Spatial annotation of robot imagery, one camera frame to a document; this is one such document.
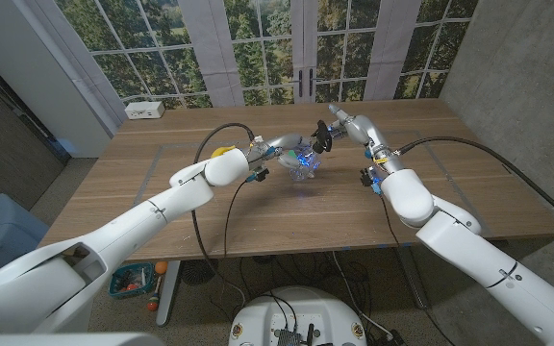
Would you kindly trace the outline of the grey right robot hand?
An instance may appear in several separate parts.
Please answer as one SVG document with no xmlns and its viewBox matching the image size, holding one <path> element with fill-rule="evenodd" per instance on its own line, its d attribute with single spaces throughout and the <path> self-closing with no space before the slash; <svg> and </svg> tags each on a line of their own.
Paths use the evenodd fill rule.
<svg viewBox="0 0 554 346">
<path fill-rule="evenodd" d="M 403 163 L 368 117 L 350 115 L 334 104 L 328 108 L 337 118 L 328 126 L 332 139 L 348 137 L 354 143 L 363 145 L 365 155 L 388 174 L 404 169 Z"/>
</svg>

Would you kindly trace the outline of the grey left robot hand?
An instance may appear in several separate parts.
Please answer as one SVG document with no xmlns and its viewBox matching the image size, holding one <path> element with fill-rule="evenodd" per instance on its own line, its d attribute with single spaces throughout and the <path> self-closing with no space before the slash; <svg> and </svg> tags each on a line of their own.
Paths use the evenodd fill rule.
<svg viewBox="0 0 554 346">
<path fill-rule="evenodd" d="M 312 179 L 320 165 L 320 155 L 313 149 L 314 140 L 299 134 L 287 134 L 263 140 L 256 136 L 245 156 L 251 175 L 247 182 L 261 182 L 269 173 L 265 162 L 276 159 L 290 171 L 294 181 Z"/>
</svg>

